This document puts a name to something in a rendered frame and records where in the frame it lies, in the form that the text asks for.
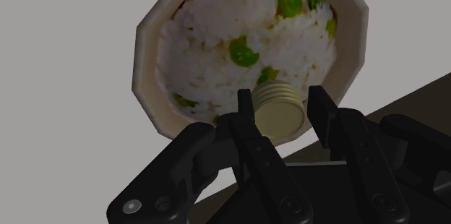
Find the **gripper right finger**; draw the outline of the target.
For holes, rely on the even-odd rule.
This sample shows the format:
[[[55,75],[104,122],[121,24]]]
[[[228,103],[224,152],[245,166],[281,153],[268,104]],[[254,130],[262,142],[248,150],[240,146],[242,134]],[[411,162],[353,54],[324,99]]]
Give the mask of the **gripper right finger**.
[[[348,167],[364,224],[451,224],[451,137],[402,114],[376,124],[311,86],[309,121]]]

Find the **beige bowl of rice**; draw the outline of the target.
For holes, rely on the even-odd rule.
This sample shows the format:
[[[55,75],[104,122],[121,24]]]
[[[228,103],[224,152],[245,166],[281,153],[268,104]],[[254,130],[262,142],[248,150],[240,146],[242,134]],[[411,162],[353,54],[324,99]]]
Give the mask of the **beige bowl of rice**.
[[[237,92],[277,79],[340,102],[364,64],[364,0],[158,0],[138,24],[132,91],[156,131],[216,125]]]

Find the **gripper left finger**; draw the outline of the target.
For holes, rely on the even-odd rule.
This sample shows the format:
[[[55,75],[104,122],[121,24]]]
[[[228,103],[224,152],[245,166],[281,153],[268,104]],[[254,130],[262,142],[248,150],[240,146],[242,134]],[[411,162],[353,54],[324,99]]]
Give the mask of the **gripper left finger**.
[[[255,124],[248,89],[238,91],[238,108],[217,126],[183,129],[109,204],[108,224],[188,224],[201,192],[229,167],[239,185],[256,186],[270,224],[313,224],[312,205]]]

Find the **cream ribbed cylinder cap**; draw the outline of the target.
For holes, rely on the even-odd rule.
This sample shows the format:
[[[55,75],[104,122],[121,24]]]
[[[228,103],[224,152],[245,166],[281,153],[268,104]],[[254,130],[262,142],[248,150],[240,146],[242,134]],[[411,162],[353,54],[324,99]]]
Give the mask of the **cream ribbed cylinder cap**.
[[[287,82],[272,79],[252,90],[255,124],[271,140],[296,136],[306,123],[301,97]]]

